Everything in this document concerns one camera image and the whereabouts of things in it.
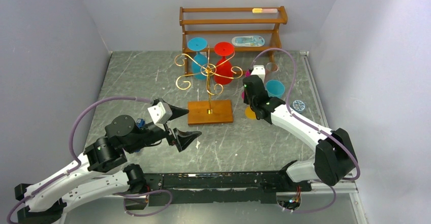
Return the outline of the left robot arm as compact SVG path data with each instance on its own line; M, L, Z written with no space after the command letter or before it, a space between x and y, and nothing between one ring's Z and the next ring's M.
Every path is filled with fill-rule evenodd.
M55 174L35 184L15 187L18 223L55 223L74 208L107 195L137 197L152 193L142 168L130 164L127 154L154 147L166 140L185 150L200 131L171 129L167 122L188 114L188 109L152 102L150 123L138 126L129 115L120 115L105 127L105 134Z

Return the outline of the yellow wine glass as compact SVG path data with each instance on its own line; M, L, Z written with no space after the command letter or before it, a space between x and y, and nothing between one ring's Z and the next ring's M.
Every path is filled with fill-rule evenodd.
M257 120L256 113L250 107L246 107L244 113L248 119Z

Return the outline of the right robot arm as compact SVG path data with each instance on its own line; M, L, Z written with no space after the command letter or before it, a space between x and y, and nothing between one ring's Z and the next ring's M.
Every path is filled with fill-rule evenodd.
M356 170L351 180L360 175L358 160L349 134L342 128L331 130L319 125L293 109L280 98L270 97L263 81L257 75L243 79L244 102L249 105L258 120L265 120L294 135L315 153L307 161L289 163L279 177L282 189L291 191L299 182L319 180L329 186L346 180Z

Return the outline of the blue wine glass back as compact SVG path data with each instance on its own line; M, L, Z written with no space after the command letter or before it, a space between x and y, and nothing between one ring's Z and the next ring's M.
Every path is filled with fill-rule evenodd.
M207 56L201 52L206 50L207 41L204 38L195 37L188 41L187 47L196 52L196 55L193 57L194 61L191 61L192 73L195 74L194 77L198 80L205 80L207 77L201 73L201 67L207 64Z

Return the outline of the magenta wine glass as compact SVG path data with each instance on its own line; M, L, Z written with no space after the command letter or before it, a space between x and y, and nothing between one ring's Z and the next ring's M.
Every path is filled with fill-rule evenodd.
M252 70L250 70L250 69L248 69L247 71L246 71L246 74L245 74L245 77L244 77L244 79L243 80L245 80L246 78L248 78L249 76L251 76L252 75ZM245 88L243 87L243 90L242 90L242 94L241 94L241 98L244 100L244 98L245 98Z

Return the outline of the blue wine glass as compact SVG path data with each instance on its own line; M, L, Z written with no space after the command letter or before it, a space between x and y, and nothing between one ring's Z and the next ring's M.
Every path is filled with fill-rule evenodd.
M285 86L279 80L268 80L265 84L269 97L281 99L285 93Z
M194 77L198 80L205 80L207 77L201 73L201 67L207 64L207 56L201 52L206 50L207 41L204 38L195 37L188 41L187 47L196 52L196 55L193 57L194 61L191 61L192 73L195 74Z

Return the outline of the gold wire glass rack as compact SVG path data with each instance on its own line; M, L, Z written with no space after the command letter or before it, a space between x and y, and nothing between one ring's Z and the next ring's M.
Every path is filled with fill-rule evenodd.
M232 103L230 100L213 100L212 97L220 95L224 91L224 86L215 83L213 88L211 88L211 81L213 81L213 76L216 74L216 65L210 62L210 51L214 48L208 48L207 51L207 64L201 67L201 73L205 75L206 78L206 92L208 94L207 101L190 101L188 102L188 125L207 125L207 124L224 124L233 122L233 111ZM235 56L234 54L228 58L230 61ZM174 63L178 67L186 67L187 60L194 61L193 58L186 54L181 53L174 58ZM232 66L231 71L233 72L233 80L239 79L243 76L243 70L238 66ZM178 82L182 78L194 76L195 74L184 74L179 76L175 85L180 90L187 90L191 87L191 81L183 81L186 87L181 87Z

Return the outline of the clear wine glass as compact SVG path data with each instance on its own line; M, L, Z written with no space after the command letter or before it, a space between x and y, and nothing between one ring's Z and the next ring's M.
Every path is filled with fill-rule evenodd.
M272 75L279 71L279 66L274 62L265 65L265 82L271 80Z

